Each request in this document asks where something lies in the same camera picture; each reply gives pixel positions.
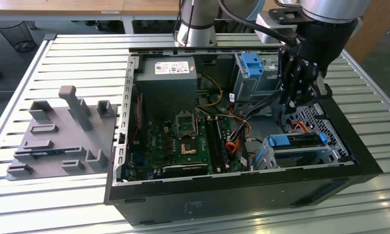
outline sticker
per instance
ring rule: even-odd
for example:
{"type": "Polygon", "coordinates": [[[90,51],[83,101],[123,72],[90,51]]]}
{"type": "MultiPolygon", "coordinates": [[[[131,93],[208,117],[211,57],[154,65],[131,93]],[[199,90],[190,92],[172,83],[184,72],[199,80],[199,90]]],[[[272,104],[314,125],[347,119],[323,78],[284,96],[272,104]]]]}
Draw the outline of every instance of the sticker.
{"type": "Polygon", "coordinates": [[[264,66],[264,70],[275,70],[275,66],[271,65],[271,66],[264,66]]]}
{"type": "Polygon", "coordinates": [[[235,101],[235,95],[231,94],[231,93],[228,94],[228,101],[230,101],[230,102],[234,102],[234,101],[235,101]]]}
{"type": "Polygon", "coordinates": [[[182,74],[188,73],[188,64],[182,62],[156,62],[154,64],[154,74],[182,74]]]}
{"type": "Polygon", "coordinates": [[[37,153],[31,153],[30,155],[47,155],[47,153],[46,152],[37,152],[37,153]]]}
{"type": "Polygon", "coordinates": [[[247,161],[243,157],[240,157],[239,162],[244,167],[247,166],[247,161]]]}
{"type": "Polygon", "coordinates": [[[202,201],[186,202],[183,212],[186,215],[191,215],[196,213],[200,207],[202,207],[202,201]]]}
{"type": "Polygon", "coordinates": [[[119,11],[101,11],[101,14],[119,14],[119,11]]]}

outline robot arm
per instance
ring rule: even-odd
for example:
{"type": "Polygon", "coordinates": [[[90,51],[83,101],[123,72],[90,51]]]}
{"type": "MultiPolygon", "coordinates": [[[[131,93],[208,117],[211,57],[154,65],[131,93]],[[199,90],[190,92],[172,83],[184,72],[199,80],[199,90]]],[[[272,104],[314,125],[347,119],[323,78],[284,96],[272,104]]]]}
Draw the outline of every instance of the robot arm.
{"type": "Polygon", "coordinates": [[[358,25],[370,0],[302,0],[300,7],[268,11],[270,18],[280,25],[279,33],[295,38],[294,45],[278,50],[278,76],[282,80],[279,104],[286,112],[310,104],[318,98],[330,98],[331,90],[322,78],[327,66],[339,56],[358,25]]]}
{"type": "Polygon", "coordinates": [[[278,30],[267,28],[268,24],[259,25],[235,16],[223,0],[206,7],[211,1],[183,0],[175,45],[215,45],[212,22],[219,6],[236,22],[283,42],[278,50],[278,77],[282,91],[279,104],[284,105],[284,111],[295,111],[296,106],[307,105],[318,98],[330,98],[331,90],[322,79],[370,0],[300,0],[300,7],[272,9],[268,11],[270,18],[256,22],[270,20],[271,25],[280,25],[278,30]]]}

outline worktable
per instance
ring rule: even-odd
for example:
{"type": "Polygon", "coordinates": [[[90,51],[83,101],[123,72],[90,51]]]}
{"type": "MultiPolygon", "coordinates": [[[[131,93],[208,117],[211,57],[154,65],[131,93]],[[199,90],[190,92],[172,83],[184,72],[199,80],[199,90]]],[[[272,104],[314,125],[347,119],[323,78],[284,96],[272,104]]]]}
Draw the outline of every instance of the worktable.
{"type": "MultiPolygon", "coordinates": [[[[218,34],[216,41],[218,46],[262,46],[254,34],[218,34]]],[[[129,48],[171,46],[171,36],[163,34],[58,35],[43,40],[0,118],[0,233],[390,232],[390,100],[346,52],[328,66],[324,82],[384,173],[316,206],[131,227],[115,208],[102,204],[106,174],[3,179],[33,100],[65,106],[57,91],[74,85],[87,105],[105,99],[121,109],[129,48]]]]}

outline black cable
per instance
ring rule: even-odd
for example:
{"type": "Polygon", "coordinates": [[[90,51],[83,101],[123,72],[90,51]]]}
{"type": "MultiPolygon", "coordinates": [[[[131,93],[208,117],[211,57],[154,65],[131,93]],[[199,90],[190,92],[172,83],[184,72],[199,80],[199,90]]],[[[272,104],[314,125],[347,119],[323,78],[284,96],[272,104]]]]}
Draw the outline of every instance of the black cable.
{"type": "Polygon", "coordinates": [[[280,3],[280,2],[278,2],[278,0],[274,0],[274,3],[275,3],[275,5],[276,6],[280,6],[280,7],[298,7],[298,4],[295,5],[295,4],[283,4],[283,3],[280,3]]]}
{"type": "Polygon", "coordinates": [[[176,12],[176,16],[175,16],[175,21],[174,21],[172,32],[171,32],[172,40],[174,41],[175,41],[175,35],[174,35],[174,33],[175,33],[176,23],[182,19],[182,7],[183,7],[183,3],[184,3],[184,0],[179,0],[179,8],[178,8],[178,12],[176,12]]]}
{"type": "Polygon", "coordinates": [[[256,141],[259,144],[262,144],[262,140],[256,138],[251,138],[251,141],[256,141]]]}
{"type": "Polygon", "coordinates": [[[276,31],[271,30],[270,28],[266,28],[263,26],[260,26],[256,23],[251,23],[247,20],[244,20],[243,18],[239,18],[236,15],[234,15],[230,10],[227,9],[227,7],[223,4],[223,0],[218,0],[218,4],[219,7],[222,9],[222,11],[227,14],[227,16],[230,16],[230,18],[232,20],[235,20],[236,22],[239,22],[240,24],[243,24],[246,27],[252,28],[254,30],[264,33],[266,35],[271,36],[272,38],[275,38],[276,40],[283,41],[287,45],[295,45],[295,40],[292,38],[288,38],[286,36],[283,36],[282,34],[279,34],[276,31]]]}
{"type": "Polygon", "coordinates": [[[186,44],[187,44],[187,38],[188,38],[190,25],[191,25],[191,22],[192,22],[192,13],[194,13],[194,0],[192,0],[192,6],[191,6],[191,8],[190,8],[188,26],[187,26],[187,32],[186,32],[186,41],[184,41],[184,47],[186,47],[186,44]]]}
{"type": "Polygon", "coordinates": [[[240,124],[238,127],[234,129],[231,134],[228,135],[228,141],[232,142],[235,141],[239,131],[243,128],[243,125],[248,121],[248,119],[259,112],[260,109],[263,109],[266,106],[271,105],[272,101],[278,98],[279,91],[274,92],[270,96],[267,96],[264,99],[262,99],[248,110],[248,112],[244,114],[240,124]]]}
{"type": "Polygon", "coordinates": [[[234,24],[234,26],[232,26],[232,28],[227,31],[228,33],[232,33],[234,32],[234,30],[235,30],[235,28],[236,28],[236,25],[238,25],[239,23],[238,22],[235,22],[235,24],[234,24]]]}

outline blue drive bracket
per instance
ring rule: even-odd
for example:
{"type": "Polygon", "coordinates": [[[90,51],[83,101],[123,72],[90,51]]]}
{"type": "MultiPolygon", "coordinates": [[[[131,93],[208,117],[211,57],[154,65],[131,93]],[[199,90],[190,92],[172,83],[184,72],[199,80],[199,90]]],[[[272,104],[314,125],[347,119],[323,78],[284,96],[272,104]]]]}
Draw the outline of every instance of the blue drive bracket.
{"type": "Polygon", "coordinates": [[[242,53],[240,54],[242,65],[246,69],[248,77],[260,77],[264,68],[262,66],[260,58],[256,53],[242,53]]]}
{"type": "Polygon", "coordinates": [[[327,137],[326,137],[324,133],[319,133],[319,138],[320,138],[320,141],[323,142],[323,144],[327,144],[327,137]]]}
{"type": "Polygon", "coordinates": [[[270,136],[268,142],[272,142],[272,146],[290,145],[288,138],[284,135],[270,136]]]}

